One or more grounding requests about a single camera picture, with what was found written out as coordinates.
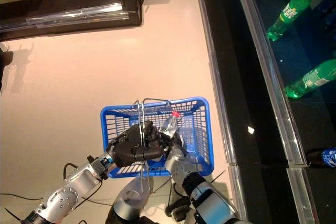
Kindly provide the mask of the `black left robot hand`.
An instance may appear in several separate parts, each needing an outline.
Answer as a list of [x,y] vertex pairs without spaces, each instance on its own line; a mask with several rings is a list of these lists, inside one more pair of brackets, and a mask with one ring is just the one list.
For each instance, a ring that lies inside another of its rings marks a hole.
[[109,143],[106,152],[116,167],[121,168],[159,158],[164,154],[164,147],[156,126],[147,120],[144,129],[135,124],[118,135]]

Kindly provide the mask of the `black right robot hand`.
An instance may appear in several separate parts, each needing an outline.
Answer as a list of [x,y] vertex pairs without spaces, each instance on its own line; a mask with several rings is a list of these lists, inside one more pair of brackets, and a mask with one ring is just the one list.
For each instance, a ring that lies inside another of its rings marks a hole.
[[173,136],[168,136],[164,133],[160,133],[159,143],[166,156],[168,156],[173,146],[183,146],[183,141],[180,137],[179,132],[175,132]]

